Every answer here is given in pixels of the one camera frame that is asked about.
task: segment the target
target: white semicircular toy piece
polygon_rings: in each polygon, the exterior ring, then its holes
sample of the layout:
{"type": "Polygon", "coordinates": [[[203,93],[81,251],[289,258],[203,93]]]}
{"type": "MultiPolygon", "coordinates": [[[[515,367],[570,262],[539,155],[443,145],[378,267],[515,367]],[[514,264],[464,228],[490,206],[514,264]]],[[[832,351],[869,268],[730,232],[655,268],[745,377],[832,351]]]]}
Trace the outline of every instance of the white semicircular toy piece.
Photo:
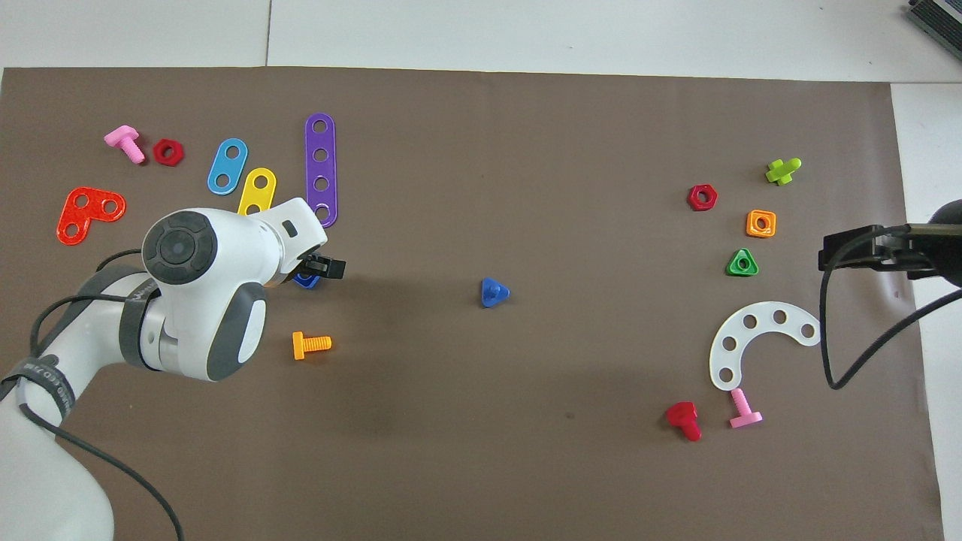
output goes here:
{"type": "Polygon", "coordinates": [[[708,357],[712,383],[723,391],[742,384],[742,353],[748,343],[760,334],[780,332],[803,346],[814,346],[820,340],[819,321],[794,304],[768,300],[756,302],[735,312],[721,324],[708,357]],[[731,371],[731,379],[722,379],[722,371],[731,371]]]}

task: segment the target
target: lime green connector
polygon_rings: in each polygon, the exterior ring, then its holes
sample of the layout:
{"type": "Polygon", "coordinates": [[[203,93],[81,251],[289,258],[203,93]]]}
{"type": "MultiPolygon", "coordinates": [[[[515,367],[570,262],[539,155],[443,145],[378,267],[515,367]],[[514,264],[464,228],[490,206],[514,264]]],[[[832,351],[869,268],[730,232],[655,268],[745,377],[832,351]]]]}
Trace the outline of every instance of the lime green connector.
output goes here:
{"type": "Polygon", "coordinates": [[[755,258],[751,257],[751,252],[742,248],[732,256],[725,271],[729,276],[754,276],[758,273],[758,264],[755,263],[755,258]]]}
{"type": "Polygon", "coordinates": [[[769,182],[777,182],[778,186],[785,186],[792,182],[792,173],[799,167],[801,167],[801,160],[798,158],[792,158],[787,164],[781,160],[775,160],[769,164],[769,172],[765,173],[765,177],[769,182]]]}

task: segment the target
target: black cable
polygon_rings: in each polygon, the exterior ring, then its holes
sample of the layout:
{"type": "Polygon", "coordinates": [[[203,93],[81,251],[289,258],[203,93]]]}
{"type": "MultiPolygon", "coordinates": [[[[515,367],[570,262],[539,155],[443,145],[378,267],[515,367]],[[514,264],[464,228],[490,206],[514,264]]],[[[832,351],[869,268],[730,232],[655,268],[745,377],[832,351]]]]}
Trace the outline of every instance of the black cable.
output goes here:
{"type": "Polygon", "coordinates": [[[140,248],[131,248],[129,250],[118,251],[116,254],[101,261],[100,265],[97,266],[97,272],[102,271],[104,267],[107,267],[111,263],[111,261],[113,261],[114,259],[119,259],[125,255],[133,255],[135,253],[141,253],[141,252],[142,250],[140,248]]]}
{"type": "Polygon", "coordinates": [[[161,495],[160,491],[154,488],[154,485],[150,484],[150,481],[143,478],[140,474],[137,473],[137,471],[135,471],[130,466],[124,464],[123,462],[120,462],[119,460],[110,456],[106,452],[99,450],[98,448],[85,442],[84,440],[78,438],[77,436],[74,436],[73,434],[71,434],[70,432],[67,432],[66,430],[60,428],[59,426],[54,426],[54,425],[51,425],[50,423],[47,423],[46,420],[44,420],[41,416],[34,413],[34,410],[30,409],[30,406],[28,406],[27,404],[25,403],[20,404],[20,411],[22,411],[23,415],[26,416],[26,418],[32,421],[35,425],[41,428],[44,428],[50,431],[51,433],[60,436],[61,438],[64,438],[64,440],[72,443],[73,445],[79,447],[80,449],[86,452],[89,452],[90,454],[96,456],[97,458],[100,458],[106,461],[107,463],[116,467],[118,470],[120,470],[124,474],[127,474],[131,479],[139,483],[139,485],[142,486],[147,492],[149,492],[150,495],[153,496],[155,500],[157,500],[157,503],[159,503],[161,507],[164,508],[164,511],[167,513],[167,517],[170,518],[170,522],[174,525],[174,529],[177,531],[177,541],[184,541],[184,529],[181,528],[180,520],[177,519],[177,513],[174,512],[173,507],[171,507],[170,503],[168,503],[167,500],[164,499],[164,496],[161,495]]]}
{"type": "Polygon", "coordinates": [[[900,322],[892,325],[888,330],[881,334],[870,346],[868,346],[858,359],[852,363],[851,367],[845,372],[845,374],[835,381],[832,376],[832,367],[828,359],[828,336],[827,336],[827,297],[828,297],[828,279],[831,277],[832,271],[835,267],[842,261],[845,256],[855,249],[857,246],[875,239],[877,237],[883,237],[885,235],[893,234],[894,236],[901,236],[908,233],[911,227],[908,225],[896,225],[893,227],[883,227],[876,231],[871,231],[863,235],[855,237],[851,241],[848,241],[842,247],[835,252],[835,255],[828,260],[825,265],[825,271],[822,275],[822,287],[819,290],[819,325],[820,325],[820,336],[821,336],[821,347],[822,347],[822,365],[825,372],[825,380],[828,382],[828,387],[834,390],[839,390],[846,386],[846,384],[858,373],[859,370],[865,366],[865,363],[875,355],[889,340],[892,340],[897,334],[899,334],[903,329],[905,329],[910,324],[917,322],[921,318],[931,314],[935,310],[942,308],[943,306],[949,304],[950,302],[955,302],[959,298],[962,298],[962,289],[952,292],[946,296],[943,296],[933,302],[928,303],[926,306],[916,310],[909,316],[902,319],[900,322]]]}
{"type": "Polygon", "coordinates": [[[40,351],[38,346],[38,336],[40,334],[40,326],[43,324],[43,320],[46,320],[47,316],[49,316],[51,313],[53,313],[54,310],[60,308],[61,306],[70,302],[77,302],[80,300],[112,300],[116,302],[124,302],[125,300],[127,300],[127,297],[117,296],[117,295],[104,295],[104,294],[71,295],[71,296],[65,296],[64,298],[58,300],[57,302],[54,302],[50,306],[47,306],[46,309],[44,309],[43,312],[41,312],[40,315],[37,316],[37,318],[34,320],[34,326],[31,327],[30,329],[30,354],[31,355],[33,355],[34,357],[40,357],[40,351]]]}

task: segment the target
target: black vented object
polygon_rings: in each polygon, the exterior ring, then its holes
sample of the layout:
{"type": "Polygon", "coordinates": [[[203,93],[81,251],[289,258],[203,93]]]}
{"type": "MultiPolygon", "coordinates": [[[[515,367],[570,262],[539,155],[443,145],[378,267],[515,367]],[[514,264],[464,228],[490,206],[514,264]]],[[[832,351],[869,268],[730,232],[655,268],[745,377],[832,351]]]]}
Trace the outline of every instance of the black vented object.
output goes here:
{"type": "Polygon", "coordinates": [[[910,0],[908,18],[962,60],[962,0],[910,0]]]}

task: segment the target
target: orange square nut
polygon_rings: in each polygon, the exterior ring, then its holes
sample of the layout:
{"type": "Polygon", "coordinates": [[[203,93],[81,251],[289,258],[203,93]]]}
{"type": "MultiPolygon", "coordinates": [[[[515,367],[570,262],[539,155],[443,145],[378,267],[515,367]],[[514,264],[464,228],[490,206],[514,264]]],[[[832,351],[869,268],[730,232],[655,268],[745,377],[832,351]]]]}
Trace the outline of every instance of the orange square nut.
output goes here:
{"type": "Polygon", "coordinates": [[[748,213],[745,232],[750,237],[767,239],[775,236],[775,213],[755,209],[748,213]]]}

